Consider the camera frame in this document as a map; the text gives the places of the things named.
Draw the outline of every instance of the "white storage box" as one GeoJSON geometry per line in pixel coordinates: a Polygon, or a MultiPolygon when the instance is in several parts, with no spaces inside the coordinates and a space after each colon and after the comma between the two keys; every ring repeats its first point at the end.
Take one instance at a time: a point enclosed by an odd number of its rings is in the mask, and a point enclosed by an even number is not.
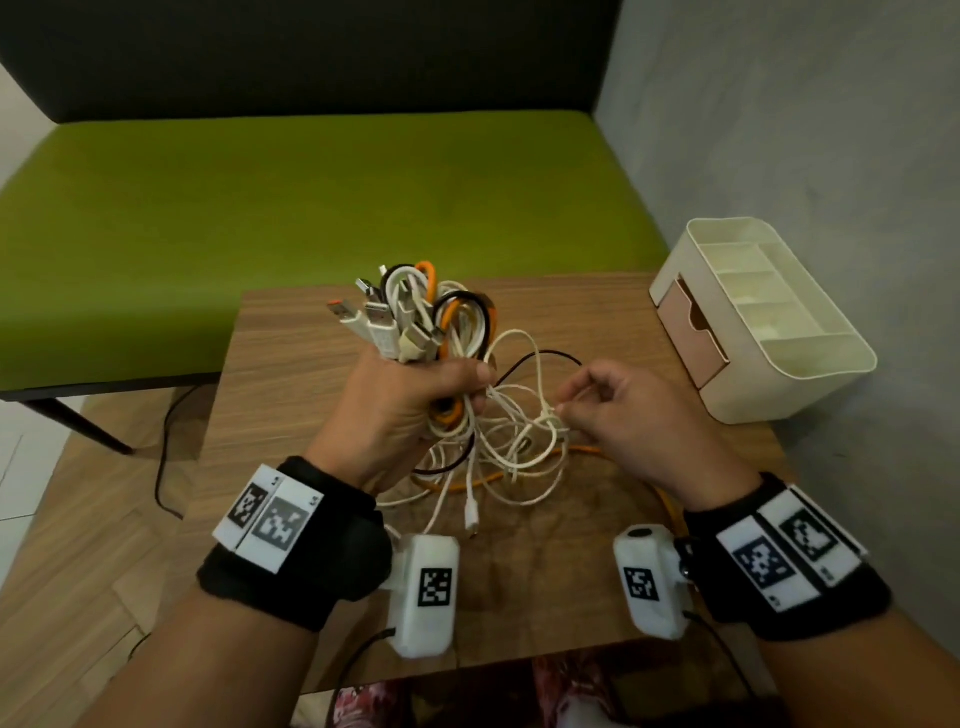
{"type": "Polygon", "coordinates": [[[762,220],[691,220],[650,296],[704,405],[781,420],[876,368],[876,354],[762,220]]]}

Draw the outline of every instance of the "white 3d-printed device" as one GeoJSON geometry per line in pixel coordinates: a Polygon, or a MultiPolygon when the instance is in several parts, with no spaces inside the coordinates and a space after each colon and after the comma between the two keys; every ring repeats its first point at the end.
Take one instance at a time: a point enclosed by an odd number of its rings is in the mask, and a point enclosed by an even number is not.
{"type": "Polygon", "coordinates": [[[613,541],[613,555],[630,616],[652,637],[678,640],[693,611],[673,534],[662,525],[633,525],[613,541]]]}
{"type": "Polygon", "coordinates": [[[387,627],[400,657],[441,655],[453,642],[457,613],[460,544],[450,536],[404,536],[394,553],[394,568],[381,586],[389,590],[387,627]]]}

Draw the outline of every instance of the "hand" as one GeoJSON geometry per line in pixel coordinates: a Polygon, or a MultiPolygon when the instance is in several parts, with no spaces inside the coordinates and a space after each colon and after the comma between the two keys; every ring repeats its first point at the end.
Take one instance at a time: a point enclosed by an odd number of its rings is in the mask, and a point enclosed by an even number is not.
{"type": "Polygon", "coordinates": [[[400,364],[367,346],[304,457],[357,488],[387,490],[433,445],[423,439],[430,403],[473,394],[474,411],[480,412],[493,377],[491,367],[475,359],[400,364]],[[371,485],[378,473],[386,474],[371,485]]]}
{"type": "Polygon", "coordinates": [[[718,508],[760,485],[756,468],[733,452],[708,417],[652,372],[594,361],[561,386],[557,402],[565,423],[687,510],[718,508]]]}

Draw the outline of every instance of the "drawer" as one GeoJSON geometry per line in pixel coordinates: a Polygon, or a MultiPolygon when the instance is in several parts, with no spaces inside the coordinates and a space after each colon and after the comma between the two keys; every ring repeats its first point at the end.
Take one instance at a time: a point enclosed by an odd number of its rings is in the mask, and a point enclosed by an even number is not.
{"type": "Polygon", "coordinates": [[[670,285],[657,315],[697,389],[730,364],[683,279],[676,279],[670,285]]]}

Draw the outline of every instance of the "green upholstery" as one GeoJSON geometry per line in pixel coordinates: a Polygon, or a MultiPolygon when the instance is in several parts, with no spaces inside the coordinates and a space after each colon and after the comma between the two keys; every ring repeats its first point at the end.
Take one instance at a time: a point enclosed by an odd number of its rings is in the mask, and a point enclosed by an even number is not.
{"type": "Polygon", "coordinates": [[[0,192],[0,391],[217,372],[255,288],[665,256],[578,112],[60,126],[0,192]]]}

